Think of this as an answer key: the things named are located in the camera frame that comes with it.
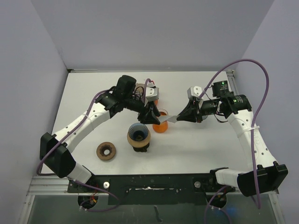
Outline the dark green glass dripper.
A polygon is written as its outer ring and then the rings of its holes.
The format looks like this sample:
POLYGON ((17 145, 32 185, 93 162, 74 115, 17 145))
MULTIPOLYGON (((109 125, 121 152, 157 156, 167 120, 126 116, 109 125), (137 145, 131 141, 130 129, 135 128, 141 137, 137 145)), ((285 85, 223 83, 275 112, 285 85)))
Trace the dark green glass dripper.
POLYGON ((143 147, 133 147, 133 150, 135 152, 146 153, 148 151, 149 146, 150 146, 150 144, 147 144, 143 147))

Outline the light wooden ring holder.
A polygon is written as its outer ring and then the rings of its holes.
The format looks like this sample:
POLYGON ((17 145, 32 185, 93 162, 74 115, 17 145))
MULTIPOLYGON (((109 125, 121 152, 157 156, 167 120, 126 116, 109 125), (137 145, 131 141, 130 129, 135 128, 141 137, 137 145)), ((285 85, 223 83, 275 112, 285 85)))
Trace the light wooden ring holder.
POLYGON ((128 140, 128 143, 132 146, 132 147, 135 147, 135 148, 142 148, 142 147, 145 147, 146 145, 149 144, 150 142, 150 139, 151 139, 151 134, 150 132, 148 132, 148 135, 147 137, 142 140, 142 141, 136 141, 136 140, 133 140, 129 133, 127 133, 127 140, 128 140))

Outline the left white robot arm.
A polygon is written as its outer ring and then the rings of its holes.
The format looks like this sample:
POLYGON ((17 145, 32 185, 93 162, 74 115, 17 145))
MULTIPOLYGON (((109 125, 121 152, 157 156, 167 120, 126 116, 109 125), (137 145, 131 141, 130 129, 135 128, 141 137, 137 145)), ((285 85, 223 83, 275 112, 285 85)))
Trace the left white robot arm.
POLYGON ((45 164, 58 177, 78 181, 83 191, 93 190, 95 180, 92 172, 76 162, 72 152, 97 126, 123 109, 137 112, 137 119, 142 124, 158 125, 160 112, 155 101, 159 97, 159 88, 149 78, 142 88, 143 92, 138 96, 136 79, 123 75, 115 86, 97 93, 87 110, 73 122, 54 134, 45 133, 40 140, 40 163, 36 173, 41 175, 41 166, 45 164))

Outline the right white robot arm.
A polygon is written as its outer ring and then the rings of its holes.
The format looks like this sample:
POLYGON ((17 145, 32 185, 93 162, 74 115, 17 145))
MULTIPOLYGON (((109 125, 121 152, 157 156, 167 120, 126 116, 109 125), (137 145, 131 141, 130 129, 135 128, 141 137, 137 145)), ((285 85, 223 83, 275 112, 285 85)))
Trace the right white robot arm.
POLYGON ((213 99, 199 97, 201 88, 188 89, 189 102, 178 115, 177 121, 202 122, 209 115, 221 114, 232 126, 246 159, 246 170, 230 168, 214 170, 209 177, 209 188, 218 191, 224 185, 238 188, 244 196, 254 196, 278 189, 288 174, 286 165, 279 164, 266 146, 259 126, 253 122, 254 114, 245 95, 235 95, 227 81, 212 84, 213 99))

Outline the blue glass dripper cone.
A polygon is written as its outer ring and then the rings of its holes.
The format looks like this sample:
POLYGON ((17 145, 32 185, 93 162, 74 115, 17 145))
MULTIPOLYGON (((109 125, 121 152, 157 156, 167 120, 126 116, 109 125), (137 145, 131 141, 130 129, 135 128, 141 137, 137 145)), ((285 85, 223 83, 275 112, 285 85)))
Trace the blue glass dripper cone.
POLYGON ((149 130, 144 124, 135 123, 129 127, 128 135, 131 140, 139 142, 148 137, 149 130))

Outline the white paper coffee filter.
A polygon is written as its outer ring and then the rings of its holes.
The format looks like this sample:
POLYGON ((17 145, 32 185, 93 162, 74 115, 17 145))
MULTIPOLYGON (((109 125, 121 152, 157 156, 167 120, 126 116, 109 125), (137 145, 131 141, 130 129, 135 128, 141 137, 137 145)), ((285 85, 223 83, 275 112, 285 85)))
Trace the white paper coffee filter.
POLYGON ((170 115, 161 115, 160 117, 158 117, 158 120, 160 121, 160 123, 162 123, 162 122, 171 122, 171 123, 176 123, 178 120, 177 120, 177 118, 178 118, 179 116, 178 115, 176 115, 176 116, 170 116, 170 115))

